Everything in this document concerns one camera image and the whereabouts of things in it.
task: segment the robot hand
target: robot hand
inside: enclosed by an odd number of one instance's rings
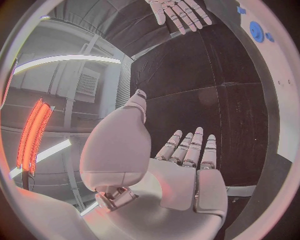
[[[198,29],[202,29],[202,24],[194,14],[194,9],[201,18],[208,24],[212,24],[212,20],[203,11],[203,9],[194,0],[145,0],[150,4],[156,20],[159,25],[163,25],[166,22],[166,16],[164,12],[174,22],[176,27],[182,34],[186,34],[184,26],[178,19],[177,15],[188,25],[188,27],[195,32]]]
[[[157,153],[155,159],[173,162],[183,167],[196,168],[202,147],[203,128],[198,127],[194,135],[191,132],[188,133],[178,146],[181,137],[182,131],[177,130]],[[217,158],[216,154],[216,137],[214,135],[209,135],[201,165],[204,164],[204,167],[215,169]]]

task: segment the blue gear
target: blue gear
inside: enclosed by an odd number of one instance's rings
[[[265,39],[264,30],[256,21],[250,22],[250,33],[258,43],[262,43]]]

